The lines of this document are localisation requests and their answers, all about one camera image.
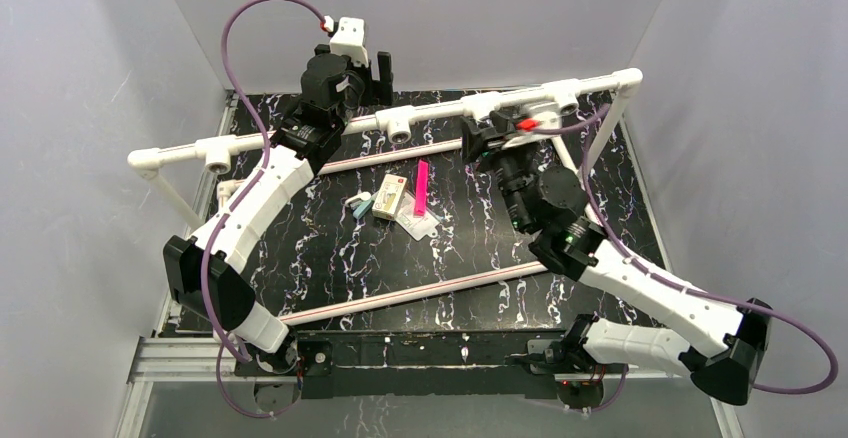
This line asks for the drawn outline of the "white PVC pipe frame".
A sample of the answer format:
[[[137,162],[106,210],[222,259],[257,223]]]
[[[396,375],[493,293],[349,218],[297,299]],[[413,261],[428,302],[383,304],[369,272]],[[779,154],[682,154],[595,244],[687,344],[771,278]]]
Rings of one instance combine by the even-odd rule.
[[[612,122],[618,122],[623,115],[623,108],[626,102],[635,94],[642,80],[643,74],[639,69],[628,68],[600,77],[559,80],[507,92],[491,91],[469,95],[454,101],[424,106],[387,108],[373,115],[352,119],[343,131],[342,137],[357,132],[379,130],[391,138],[396,138],[402,133],[409,132],[412,125],[418,122],[448,117],[468,117],[477,120],[484,115],[500,111],[505,107],[528,103],[555,102],[560,107],[567,108],[576,105],[578,96],[601,91],[615,92],[616,97],[611,105],[609,118]],[[218,136],[180,147],[135,150],[128,155],[127,161],[130,167],[142,178],[153,183],[165,194],[171,205],[185,219],[192,230],[191,234],[184,238],[187,239],[208,220],[203,219],[188,206],[187,202],[173,189],[171,184],[160,175],[160,169],[167,164],[188,159],[203,159],[207,164],[208,171],[213,172],[218,165],[228,167],[231,158],[243,152],[259,149],[263,157],[264,152],[270,148],[271,136],[267,129],[261,129],[259,133],[254,135]],[[379,155],[359,157],[350,162],[327,162],[315,177],[346,171],[360,166],[372,166],[374,164],[388,163],[406,158],[422,157],[433,152],[439,153],[457,150],[460,146],[460,140],[455,139],[433,145],[423,145]],[[246,180],[242,181],[231,195],[225,197],[221,205],[225,204],[245,182]],[[400,303],[427,299],[453,291],[487,285],[491,282],[506,281],[512,278],[540,273],[545,271],[545,269],[540,263],[525,264],[518,267],[495,270],[491,273],[469,275],[418,288],[409,288],[389,294],[375,295],[360,300],[328,305],[323,308],[297,312],[277,318],[286,326],[299,325],[335,318],[337,316],[372,311]]]

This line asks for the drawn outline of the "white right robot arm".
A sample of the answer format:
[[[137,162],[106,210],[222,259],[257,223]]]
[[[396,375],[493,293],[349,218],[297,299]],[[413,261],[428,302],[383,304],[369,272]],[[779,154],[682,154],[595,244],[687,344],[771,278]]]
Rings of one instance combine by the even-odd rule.
[[[610,293],[660,322],[658,328],[579,318],[557,350],[577,372],[620,363],[689,378],[724,403],[748,403],[767,348],[770,319],[758,302],[722,303],[646,264],[588,218],[582,175],[562,165],[533,166],[534,143],[508,146],[517,123],[494,112],[490,124],[461,121],[461,156],[490,173],[513,228],[533,235],[531,253],[550,272]]]

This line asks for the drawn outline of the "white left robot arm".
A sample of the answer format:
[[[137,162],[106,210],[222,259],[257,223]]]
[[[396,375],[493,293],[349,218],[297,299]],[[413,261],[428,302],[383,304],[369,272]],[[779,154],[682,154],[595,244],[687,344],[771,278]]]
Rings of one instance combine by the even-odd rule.
[[[342,133],[361,106],[393,101],[392,59],[376,68],[319,45],[301,76],[301,93],[285,109],[270,148],[246,182],[189,238],[171,237],[163,249],[174,301],[260,350],[275,374],[294,369],[299,349],[289,328],[256,298],[241,273],[259,239],[282,208],[306,187],[339,149]]]

